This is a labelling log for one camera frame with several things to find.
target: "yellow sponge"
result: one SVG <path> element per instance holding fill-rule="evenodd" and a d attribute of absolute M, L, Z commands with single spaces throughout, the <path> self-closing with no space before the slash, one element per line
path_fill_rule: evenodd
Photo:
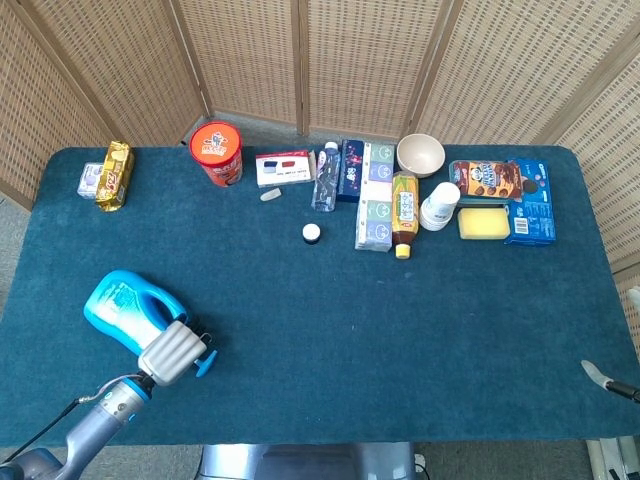
<path fill-rule="evenodd" d="M 463 208 L 458 213 L 458 227 L 464 240 L 504 240 L 511 233 L 502 207 Z"/>

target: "gold snack package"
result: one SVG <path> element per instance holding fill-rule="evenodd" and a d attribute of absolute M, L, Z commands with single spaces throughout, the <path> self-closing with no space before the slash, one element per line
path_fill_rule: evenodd
<path fill-rule="evenodd" d="M 124 205 L 133 163 L 133 152 L 129 145 L 111 142 L 96 191 L 96 204 L 104 212 L 113 212 Z"/>

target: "blue carpet tablecloth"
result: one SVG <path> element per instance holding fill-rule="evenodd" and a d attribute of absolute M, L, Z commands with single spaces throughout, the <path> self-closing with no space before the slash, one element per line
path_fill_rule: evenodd
<path fill-rule="evenodd" d="M 447 146 L 456 159 L 546 159 L 558 241 L 506 246 L 421 230 L 409 261 L 354 250 L 354 204 L 310 208 L 312 184 L 262 203 L 253 149 L 228 189 L 187 148 L 138 148 L 128 201 L 76 194 L 105 149 L 71 148 L 44 175 L 0 323 L 0 445 L 77 395 L 135 371 L 82 307 L 114 269 L 166 288 L 215 332 L 218 361 L 154 400 L 113 443 L 329 443 L 609 437 L 640 410 L 592 383 L 589 359 L 640 384 L 576 158 L 561 147 Z M 421 198 L 446 169 L 421 181 Z M 301 229 L 316 222 L 320 243 Z M 90 408 L 43 440 L 60 445 Z"/>

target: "small white cap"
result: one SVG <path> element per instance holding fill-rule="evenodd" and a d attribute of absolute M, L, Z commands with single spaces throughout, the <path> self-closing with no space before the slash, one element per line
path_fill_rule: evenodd
<path fill-rule="evenodd" d="M 431 194 L 435 203 L 445 205 L 456 205 L 460 200 L 460 189 L 455 183 L 439 183 Z"/>
<path fill-rule="evenodd" d="M 313 245 L 320 240 L 320 227 L 315 223 L 307 223 L 302 229 L 302 236 L 305 242 Z"/>

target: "yellow bottle cap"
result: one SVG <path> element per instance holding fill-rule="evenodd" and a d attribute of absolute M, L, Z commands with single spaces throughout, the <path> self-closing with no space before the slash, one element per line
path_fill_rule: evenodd
<path fill-rule="evenodd" d="M 399 243 L 396 245 L 396 258 L 400 260 L 406 260 L 411 256 L 411 245 L 406 243 Z"/>

